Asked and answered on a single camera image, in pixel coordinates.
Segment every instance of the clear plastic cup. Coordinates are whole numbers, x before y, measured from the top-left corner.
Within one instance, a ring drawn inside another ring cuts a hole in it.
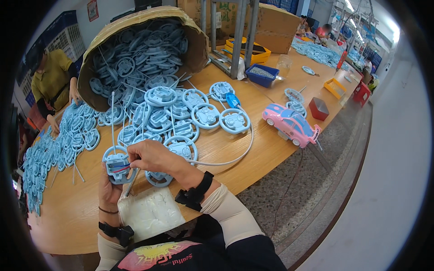
[[[279,70],[279,76],[286,78],[292,64],[293,61],[289,58],[289,55],[280,55],[276,65],[276,69]]]

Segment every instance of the pink graphic on shirt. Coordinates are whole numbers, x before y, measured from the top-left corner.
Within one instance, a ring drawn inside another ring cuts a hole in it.
[[[201,245],[201,243],[184,240],[139,247],[128,253],[128,255],[121,260],[118,268],[129,271],[142,271],[148,270],[156,264],[166,265],[172,262],[173,255],[192,245]],[[190,254],[182,259],[173,259],[173,262],[174,264],[180,264],[191,258],[192,255]]]

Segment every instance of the toy car rear spoiler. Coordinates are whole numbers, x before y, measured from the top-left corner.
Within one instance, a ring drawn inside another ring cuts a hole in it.
[[[316,144],[316,139],[319,136],[319,133],[321,132],[321,127],[318,126],[317,124],[315,124],[315,132],[313,133],[313,136],[309,137],[309,141],[312,142],[313,144]]]

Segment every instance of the red wire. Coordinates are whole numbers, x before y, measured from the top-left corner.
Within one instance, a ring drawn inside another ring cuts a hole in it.
[[[118,172],[121,172],[121,171],[123,171],[123,170],[125,170],[125,169],[128,169],[128,168],[130,168],[130,166],[128,166],[128,167],[124,167],[124,168],[122,168],[122,169],[120,169],[120,170],[117,170],[117,171],[113,171],[112,173],[118,173]]]
[[[273,229],[273,233],[271,234],[270,239],[273,238],[274,232],[276,231],[276,218],[277,218],[277,212],[279,211],[280,205],[282,204],[283,199],[284,199],[285,196],[286,196],[286,193],[288,193],[289,187],[291,186],[291,184],[293,183],[294,179],[295,179],[296,176],[298,175],[298,172],[299,172],[299,170],[300,170],[300,166],[301,166],[301,162],[302,162],[302,161],[303,161],[303,149],[301,149],[301,159],[300,159],[300,163],[299,163],[299,166],[298,166],[298,168],[297,168],[297,171],[296,171],[296,173],[294,174],[293,179],[292,179],[291,182],[289,183],[288,188],[286,189],[285,194],[283,195],[282,199],[280,200],[280,203],[279,203],[279,206],[277,207],[276,213],[274,214],[274,229]]]

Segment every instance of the black wrist strap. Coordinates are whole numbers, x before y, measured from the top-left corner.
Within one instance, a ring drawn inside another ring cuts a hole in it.
[[[107,222],[98,224],[99,229],[102,230],[105,235],[109,237],[116,237],[121,246],[126,247],[129,243],[129,240],[134,235],[134,231],[130,226],[126,227],[112,227]]]
[[[213,177],[213,174],[206,171],[202,182],[196,188],[190,188],[188,191],[181,189],[176,195],[175,201],[200,212],[202,210],[201,201],[204,199],[205,192],[210,188]]]

